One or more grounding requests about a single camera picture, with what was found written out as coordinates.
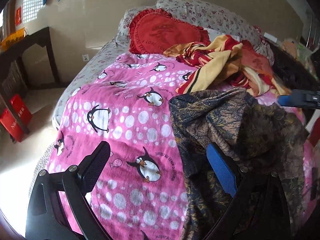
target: blue gripper pad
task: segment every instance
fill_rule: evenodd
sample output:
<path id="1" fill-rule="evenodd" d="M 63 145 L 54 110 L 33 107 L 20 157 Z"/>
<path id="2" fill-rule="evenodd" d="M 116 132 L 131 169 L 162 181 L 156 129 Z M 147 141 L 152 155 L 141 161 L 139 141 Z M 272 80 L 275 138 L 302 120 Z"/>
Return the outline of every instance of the blue gripper pad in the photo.
<path id="1" fill-rule="evenodd" d="M 224 161 L 219 150 L 221 151 L 217 144 L 209 144 L 207 147 L 207 158 L 214 173 L 217 175 L 223 190 L 234 197 L 238 190 L 236 185 L 236 176 Z"/>

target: cartoon penguin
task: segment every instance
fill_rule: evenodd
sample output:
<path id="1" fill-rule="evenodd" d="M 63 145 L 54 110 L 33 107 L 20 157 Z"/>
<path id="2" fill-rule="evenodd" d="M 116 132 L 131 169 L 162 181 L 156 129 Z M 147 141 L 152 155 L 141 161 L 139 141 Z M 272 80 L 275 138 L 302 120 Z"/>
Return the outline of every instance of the cartoon penguin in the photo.
<path id="1" fill-rule="evenodd" d="M 88 112 L 88 122 L 96 132 L 98 132 L 97 129 L 109 132 L 109 114 L 111 111 L 109 108 L 97 108 L 98 106 L 99 105 L 95 106 Z"/>
<path id="2" fill-rule="evenodd" d="M 153 69 L 151 69 L 150 71 L 165 71 L 167 69 L 167 66 L 162 65 L 160 63 L 158 63 L 157 66 L 155 66 Z"/>
<path id="3" fill-rule="evenodd" d="M 64 150 L 64 135 L 61 132 L 62 137 L 57 141 L 56 145 L 54 146 L 57 149 L 57 156 L 61 155 Z"/>
<path id="4" fill-rule="evenodd" d="M 138 68 L 140 64 L 127 64 L 129 68 Z"/>
<path id="5" fill-rule="evenodd" d="M 103 71 L 100 76 L 98 76 L 98 79 L 103 79 L 107 76 L 107 73 L 105 71 Z"/>
<path id="6" fill-rule="evenodd" d="M 141 232 L 142 232 L 142 234 L 143 234 L 143 240 L 149 240 L 149 238 L 147 237 L 146 233 L 143 232 L 142 230 L 141 230 Z"/>
<path id="7" fill-rule="evenodd" d="M 125 83 L 124 81 L 115 81 L 115 82 L 110 82 L 111 86 L 118 86 L 124 88 L 128 83 Z"/>
<path id="8" fill-rule="evenodd" d="M 130 166 L 136 167 L 139 175 L 143 178 L 143 182 L 149 183 L 157 181 L 161 177 L 158 165 L 152 159 L 145 147 L 143 147 L 145 155 L 139 156 L 134 163 L 127 162 Z"/>
<path id="9" fill-rule="evenodd" d="M 145 59 L 147 58 L 147 55 L 146 54 L 141 54 L 141 55 L 137 55 L 138 58 L 141 58 L 141 59 Z"/>
<path id="10" fill-rule="evenodd" d="M 138 98 L 144 98 L 149 103 L 149 106 L 161 106 L 164 102 L 162 96 L 153 90 L 151 90 L 147 93 L 145 93 L 142 97 L 137 96 Z"/>
<path id="11" fill-rule="evenodd" d="M 184 74 L 182 76 L 182 78 L 185 80 L 185 81 L 188 81 L 189 80 L 189 76 L 192 74 L 192 72 L 188 72 L 187 74 Z"/>

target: poster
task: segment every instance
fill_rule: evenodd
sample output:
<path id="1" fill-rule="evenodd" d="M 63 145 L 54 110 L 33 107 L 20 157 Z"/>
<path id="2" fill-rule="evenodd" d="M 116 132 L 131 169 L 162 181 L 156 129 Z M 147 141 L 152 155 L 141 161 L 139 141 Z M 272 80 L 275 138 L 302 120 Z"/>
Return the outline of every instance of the poster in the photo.
<path id="1" fill-rule="evenodd" d="M 16 11 L 16 21 L 15 21 L 15 23 L 16 23 L 16 26 L 21 24 L 21 6 Z"/>

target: window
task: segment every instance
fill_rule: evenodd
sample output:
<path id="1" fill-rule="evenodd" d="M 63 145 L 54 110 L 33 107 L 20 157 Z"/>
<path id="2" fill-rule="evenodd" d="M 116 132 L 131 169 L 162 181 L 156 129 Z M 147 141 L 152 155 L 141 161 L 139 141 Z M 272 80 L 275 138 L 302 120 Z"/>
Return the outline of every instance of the window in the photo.
<path id="1" fill-rule="evenodd" d="M 23 0 L 22 22 L 27 23 L 37 18 L 38 11 L 43 8 L 43 0 Z"/>

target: ruffled edge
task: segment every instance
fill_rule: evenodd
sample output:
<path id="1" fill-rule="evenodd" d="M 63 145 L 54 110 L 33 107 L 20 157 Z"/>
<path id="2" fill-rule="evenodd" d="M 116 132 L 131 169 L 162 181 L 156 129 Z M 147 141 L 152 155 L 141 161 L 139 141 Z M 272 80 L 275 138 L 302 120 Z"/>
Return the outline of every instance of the ruffled edge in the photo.
<path id="1" fill-rule="evenodd" d="M 136 28 L 139 26 L 140 20 L 150 13 L 158 13 L 163 17 L 172 19 L 174 22 L 191 25 L 194 29 L 196 29 L 199 32 L 199 36 L 200 36 L 199 42 L 203 42 L 206 46 L 208 46 L 210 44 L 208 32 L 206 30 L 204 30 L 202 27 L 195 26 L 193 24 L 190 24 L 190 23 L 181 21 L 177 18 L 174 18 L 171 13 L 169 13 L 161 8 L 156 9 L 156 10 L 150 8 L 150 9 L 146 9 L 146 10 L 139 12 L 132 19 L 132 22 L 129 25 L 129 36 L 131 39 L 129 51 L 131 53 L 133 53 L 133 54 L 162 54 L 162 53 L 159 53 L 158 51 L 157 52 L 146 51 L 142 43 L 140 43 L 138 45 L 136 45 L 136 43 L 135 43 L 135 40 L 139 40 L 138 33 L 136 32 Z"/>

